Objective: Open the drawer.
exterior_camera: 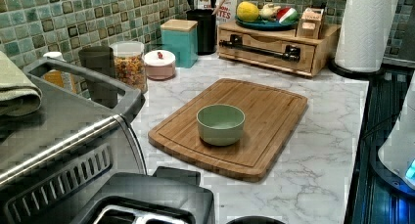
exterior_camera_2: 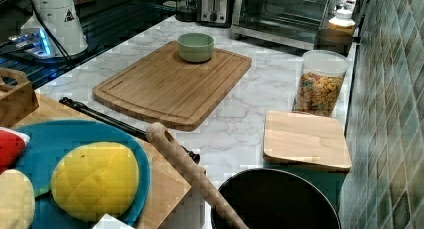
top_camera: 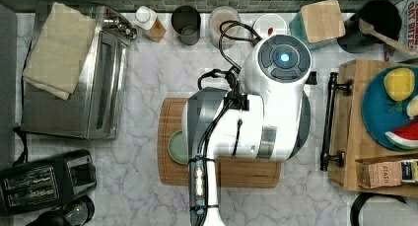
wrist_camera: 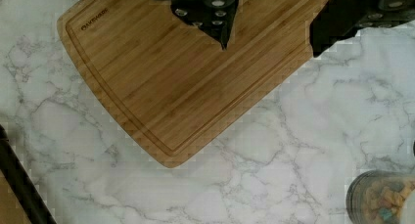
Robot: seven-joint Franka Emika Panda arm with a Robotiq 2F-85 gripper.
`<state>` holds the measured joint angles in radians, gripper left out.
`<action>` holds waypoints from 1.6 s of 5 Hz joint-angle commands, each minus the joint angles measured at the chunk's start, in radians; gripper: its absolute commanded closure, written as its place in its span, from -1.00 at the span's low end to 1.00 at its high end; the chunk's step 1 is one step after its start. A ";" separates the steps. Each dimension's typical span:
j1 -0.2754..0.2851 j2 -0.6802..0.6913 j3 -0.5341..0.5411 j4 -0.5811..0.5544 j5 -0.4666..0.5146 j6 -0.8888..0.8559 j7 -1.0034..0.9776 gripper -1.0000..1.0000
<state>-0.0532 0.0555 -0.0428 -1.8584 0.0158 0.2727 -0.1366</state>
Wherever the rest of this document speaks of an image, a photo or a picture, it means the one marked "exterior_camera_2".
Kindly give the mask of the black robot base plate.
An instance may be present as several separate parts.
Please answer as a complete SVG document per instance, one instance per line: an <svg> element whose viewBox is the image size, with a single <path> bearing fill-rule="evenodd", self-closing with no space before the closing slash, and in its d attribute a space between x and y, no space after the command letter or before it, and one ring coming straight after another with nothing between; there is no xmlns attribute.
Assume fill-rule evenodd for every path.
<svg viewBox="0 0 424 229"><path fill-rule="evenodd" d="M27 33L14 35L1 45L1 55L32 60L42 64L68 64L77 63L86 59L97 49L95 39L84 36L88 47L82 52L72 55L64 50L53 49L55 43L48 37L43 29L31 29Z"/></svg>

